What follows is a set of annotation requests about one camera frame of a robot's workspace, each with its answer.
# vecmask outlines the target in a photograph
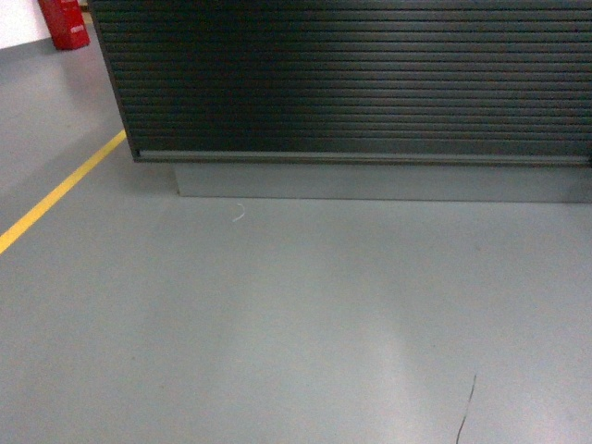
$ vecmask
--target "yellow painted line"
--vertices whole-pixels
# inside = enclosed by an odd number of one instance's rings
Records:
[[[115,136],[107,145],[97,151],[91,156],[89,160],[79,166],[76,171],[70,174],[62,183],[54,188],[52,192],[47,194],[43,199],[29,210],[25,216],[18,220],[15,225],[10,227],[2,236],[0,236],[0,254],[6,251],[15,243],[20,236],[22,236],[32,225],[43,217],[49,209],[56,204],[62,197],[66,195],[74,186],[86,176],[89,171],[99,165],[109,153],[126,139],[126,131],[122,130]]]

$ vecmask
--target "black roller shutter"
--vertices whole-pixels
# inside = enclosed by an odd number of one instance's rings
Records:
[[[137,159],[592,154],[590,0],[91,6]]]

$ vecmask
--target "grey base panel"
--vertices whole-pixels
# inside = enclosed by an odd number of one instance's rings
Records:
[[[519,166],[175,164],[181,196],[592,203],[592,169]]]

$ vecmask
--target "fire extinguisher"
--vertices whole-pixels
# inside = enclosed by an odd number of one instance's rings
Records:
[[[77,49],[91,42],[78,0],[39,0],[57,49]]]

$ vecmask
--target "epoxy floor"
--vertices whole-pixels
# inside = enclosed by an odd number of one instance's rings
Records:
[[[0,61],[4,231],[121,123],[96,41]],[[591,442],[592,206],[179,198],[122,143],[0,256],[3,444],[454,443],[475,375],[459,442]]]

